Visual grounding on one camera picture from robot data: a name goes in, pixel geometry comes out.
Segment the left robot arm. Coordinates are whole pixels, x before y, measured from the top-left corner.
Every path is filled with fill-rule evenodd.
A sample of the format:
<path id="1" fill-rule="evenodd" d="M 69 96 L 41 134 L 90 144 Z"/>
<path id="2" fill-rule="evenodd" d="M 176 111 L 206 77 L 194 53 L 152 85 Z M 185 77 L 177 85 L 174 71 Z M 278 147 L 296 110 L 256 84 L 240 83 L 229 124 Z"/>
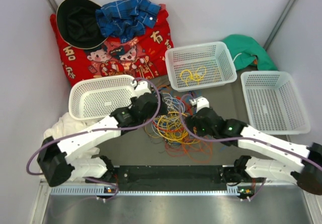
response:
<path id="1" fill-rule="evenodd" d="M 81 132 L 61 139 L 45 139 L 37 163 L 50 187 L 86 177 L 109 182 L 114 176 L 113 165 L 107 157 L 96 156 L 96 146 L 136 130 L 147 120 L 166 115 L 167 112 L 161 94 L 144 93 L 132 97 L 129 106 L 115 109 L 109 116 Z M 86 151 L 91 151 L 95 157 L 86 155 Z"/>

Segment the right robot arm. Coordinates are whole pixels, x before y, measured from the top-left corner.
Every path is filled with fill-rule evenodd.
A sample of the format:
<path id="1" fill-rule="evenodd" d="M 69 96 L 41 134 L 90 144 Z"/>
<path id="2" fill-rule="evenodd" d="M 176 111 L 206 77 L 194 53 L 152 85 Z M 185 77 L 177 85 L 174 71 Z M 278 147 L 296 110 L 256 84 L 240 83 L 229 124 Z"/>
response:
<path id="1" fill-rule="evenodd" d="M 321 195 L 321 144 L 295 144 L 265 134 L 236 120 L 223 119 L 211 108 L 182 119 L 184 128 L 193 137 L 220 142 L 260 153 L 266 160 L 244 156 L 235 164 L 235 176 L 245 182 L 249 178 L 268 178 L 296 184 L 302 190 Z"/>

